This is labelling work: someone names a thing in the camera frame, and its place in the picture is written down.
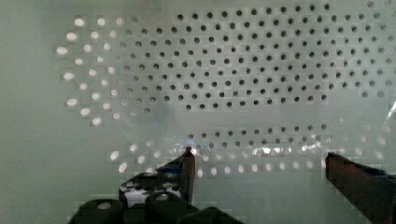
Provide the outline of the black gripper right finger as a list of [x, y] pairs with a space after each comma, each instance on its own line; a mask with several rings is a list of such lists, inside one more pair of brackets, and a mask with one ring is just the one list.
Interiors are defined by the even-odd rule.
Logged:
[[373, 224], [395, 224], [395, 175], [330, 152], [326, 178]]

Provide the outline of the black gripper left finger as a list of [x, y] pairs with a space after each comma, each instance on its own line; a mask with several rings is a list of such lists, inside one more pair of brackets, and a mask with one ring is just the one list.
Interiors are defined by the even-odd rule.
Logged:
[[132, 177], [119, 187], [119, 198], [91, 200], [67, 224], [243, 224], [216, 207], [191, 204], [195, 156], [191, 147], [176, 159]]

